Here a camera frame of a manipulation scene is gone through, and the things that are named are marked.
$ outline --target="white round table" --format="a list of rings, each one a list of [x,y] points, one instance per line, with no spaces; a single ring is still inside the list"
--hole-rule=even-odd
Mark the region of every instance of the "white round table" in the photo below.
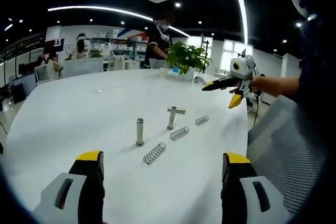
[[[107,223],[221,223],[223,153],[246,154],[246,102],[230,110],[227,90],[205,92],[175,75],[126,70],[38,85],[13,121],[3,157],[24,206],[33,210],[81,153],[102,150]],[[166,129],[169,106],[186,109],[172,131],[190,128],[176,141]],[[196,126],[205,115],[209,121]],[[135,146],[137,118],[144,119],[143,147]],[[147,165],[142,157],[160,142],[167,149]]]

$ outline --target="cable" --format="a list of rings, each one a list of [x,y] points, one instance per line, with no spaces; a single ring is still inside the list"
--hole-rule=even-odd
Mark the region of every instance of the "cable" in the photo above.
[[[5,131],[6,135],[8,135],[7,131],[5,130],[5,127],[4,127],[4,125],[3,125],[2,123],[0,123],[0,124],[1,124],[2,128],[4,129],[4,131]]]
[[[256,120],[257,120],[257,116],[258,116],[258,111],[259,111],[259,97],[258,98],[258,104],[257,104],[257,112],[256,112],[256,116],[254,117],[254,123],[253,123],[253,126],[256,125]]]

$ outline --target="yellow tip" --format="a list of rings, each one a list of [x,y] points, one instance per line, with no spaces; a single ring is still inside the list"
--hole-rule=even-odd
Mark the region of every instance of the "yellow tip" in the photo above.
[[[234,94],[234,96],[231,99],[229,109],[237,107],[238,105],[240,105],[241,102],[242,102],[242,96],[240,94]]]
[[[230,164],[232,163],[251,163],[250,160],[240,154],[228,152],[226,155],[229,157]]]
[[[206,87],[208,87],[208,86],[210,86],[210,85],[212,85],[212,84],[214,84],[214,82],[213,81],[211,81],[211,82],[208,82],[203,88],[202,88],[202,90],[204,90]]]
[[[85,152],[78,156],[76,160],[98,161],[98,155],[101,151]]]

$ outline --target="blue stripe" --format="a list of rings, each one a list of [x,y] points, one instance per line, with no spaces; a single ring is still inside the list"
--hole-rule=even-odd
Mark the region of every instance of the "blue stripe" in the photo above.
[[[130,28],[125,28],[123,31],[121,31],[120,33],[118,33],[118,38],[123,36],[125,33],[128,33],[129,31],[131,31],[132,29]]]

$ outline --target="metal cylinder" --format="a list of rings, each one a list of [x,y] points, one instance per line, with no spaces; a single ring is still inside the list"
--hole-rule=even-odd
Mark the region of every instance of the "metal cylinder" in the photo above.
[[[168,107],[167,111],[172,111],[172,107]],[[185,109],[178,109],[176,108],[177,114],[183,114],[185,115]]]
[[[137,139],[137,146],[143,146],[144,141],[143,141],[143,119],[138,118],[137,121],[137,127],[136,127],[136,139]]]
[[[176,114],[176,107],[172,107],[170,111],[170,116],[169,116],[169,124],[167,126],[168,130],[172,130],[174,128],[173,124],[174,124],[175,114]]]

